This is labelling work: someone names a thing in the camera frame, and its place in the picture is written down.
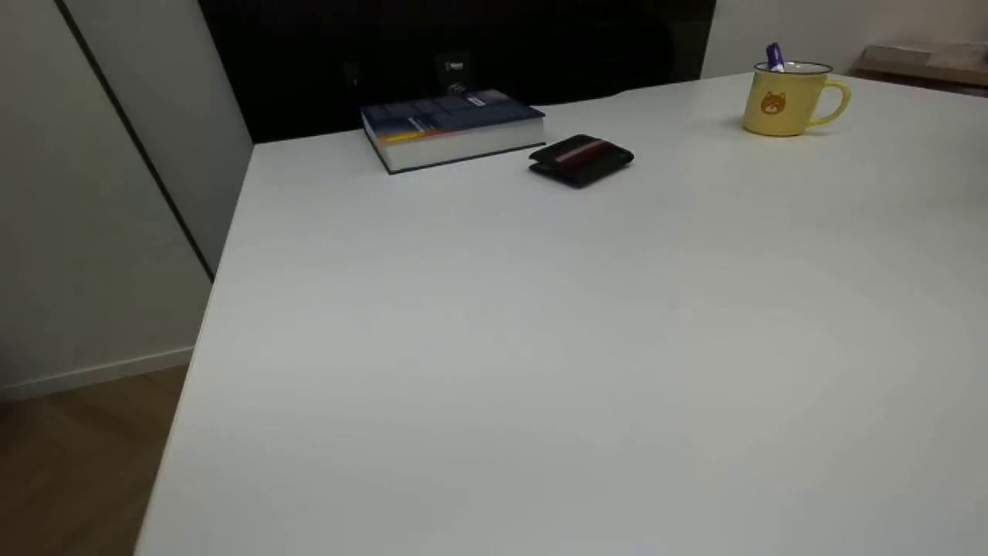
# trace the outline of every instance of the baseboard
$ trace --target baseboard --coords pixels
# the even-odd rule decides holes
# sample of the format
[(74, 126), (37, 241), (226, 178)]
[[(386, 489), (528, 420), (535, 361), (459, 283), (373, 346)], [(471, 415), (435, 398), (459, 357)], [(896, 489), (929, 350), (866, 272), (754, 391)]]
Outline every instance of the baseboard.
[(39, 378), (39, 380), (6, 385), (6, 387), (0, 387), (0, 403), (51, 396), (62, 391), (80, 391), (80, 387), (123, 380), (123, 378), (136, 378), (136, 373), (181, 369), (188, 361), (192, 361), (192, 346), (169, 350), (169, 353), (152, 353), (152, 357), (140, 357), (140, 358), (123, 358), (123, 361), (109, 361), (109, 365), (93, 365), (93, 369), (78, 369), (78, 371)]

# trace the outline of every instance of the pen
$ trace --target pen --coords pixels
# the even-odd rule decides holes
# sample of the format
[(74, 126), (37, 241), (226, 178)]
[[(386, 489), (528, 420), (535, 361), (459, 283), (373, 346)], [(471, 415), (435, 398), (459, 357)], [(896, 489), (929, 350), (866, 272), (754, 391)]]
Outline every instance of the pen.
[(766, 47), (770, 70), (784, 70), (782, 47), (770, 44)]

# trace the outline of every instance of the white table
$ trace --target white table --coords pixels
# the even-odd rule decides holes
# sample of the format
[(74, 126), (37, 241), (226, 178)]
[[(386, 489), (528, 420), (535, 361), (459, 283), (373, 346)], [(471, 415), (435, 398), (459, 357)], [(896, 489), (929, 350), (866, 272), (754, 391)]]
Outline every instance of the white table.
[(988, 102), (546, 109), (635, 164), (253, 154), (144, 556), (985, 556)]

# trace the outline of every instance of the floor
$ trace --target floor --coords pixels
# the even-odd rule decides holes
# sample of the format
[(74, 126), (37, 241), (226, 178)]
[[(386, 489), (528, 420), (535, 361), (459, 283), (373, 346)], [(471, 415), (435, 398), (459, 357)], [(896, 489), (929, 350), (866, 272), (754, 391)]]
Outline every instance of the floor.
[(131, 556), (186, 371), (0, 405), (0, 554)]

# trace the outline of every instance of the mug handle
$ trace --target mug handle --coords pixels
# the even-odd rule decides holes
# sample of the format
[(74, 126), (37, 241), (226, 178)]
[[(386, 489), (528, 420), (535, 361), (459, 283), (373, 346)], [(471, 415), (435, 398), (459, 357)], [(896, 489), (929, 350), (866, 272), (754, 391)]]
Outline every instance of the mug handle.
[(852, 87), (845, 87), (843, 80), (828, 80), (823, 87), (834, 87), (840, 93), (840, 105), (831, 116), (811, 117), (806, 126), (821, 126), (828, 121), (838, 121), (845, 102), (852, 102)]

